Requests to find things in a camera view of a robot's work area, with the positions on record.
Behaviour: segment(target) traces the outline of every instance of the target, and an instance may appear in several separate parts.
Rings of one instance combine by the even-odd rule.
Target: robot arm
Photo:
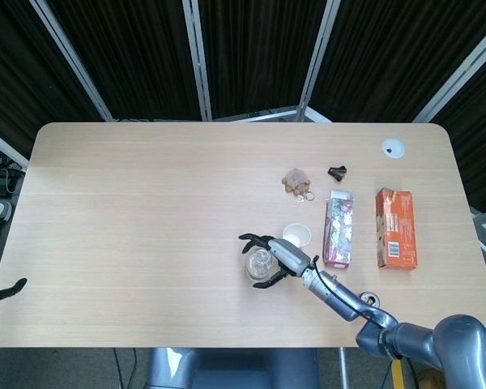
[[[303,279],[306,288],[324,301],[344,320],[359,316],[366,320],[356,336],[358,346],[377,357],[410,357],[443,370],[447,387],[486,389],[486,328],[479,320],[455,315],[441,320],[434,330],[410,323],[398,323],[389,313],[362,301],[340,284],[336,276],[317,269],[317,259],[284,239],[241,235],[250,239],[244,253],[253,246],[269,250],[279,261],[280,270],[269,281],[255,284],[268,288],[284,277]]]

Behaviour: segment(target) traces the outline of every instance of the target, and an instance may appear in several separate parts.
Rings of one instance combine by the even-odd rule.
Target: wooden table
[[[382,141],[401,139],[404,158]],[[337,184],[326,171],[347,166]],[[281,178],[303,169],[317,196]],[[419,267],[378,269],[374,196],[411,190]],[[321,254],[331,188],[355,200],[353,259],[328,269],[399,321],[486,326],[486,267],[450,141],[430,124],[54,123],[38,134],[0,266],[0,346],[355,346],[344,322],[287,278],[245,277],[241,233],[307,224]]]

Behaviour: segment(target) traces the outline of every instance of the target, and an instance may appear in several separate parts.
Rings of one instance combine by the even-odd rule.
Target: white hole cover
[[[386,139],[382,143],[382,150],[389,158],[401,158],[405,155],[405,145],[395,138]]]

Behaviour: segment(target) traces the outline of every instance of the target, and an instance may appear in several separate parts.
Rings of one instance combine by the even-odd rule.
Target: small brown figurine
[[[299,196],[309,191],[309,179],[305,172],[299,169],[291,170],[286,177],[283,177],[281,182],[287,192],[293,192],[295,196]]]

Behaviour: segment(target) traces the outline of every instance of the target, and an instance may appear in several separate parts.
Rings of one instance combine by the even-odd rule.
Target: clear glass
[[[273,257],[269,251],[254,248],[249,251],[246,259],[246,274],[256,282],[268,280],[273,264]]]

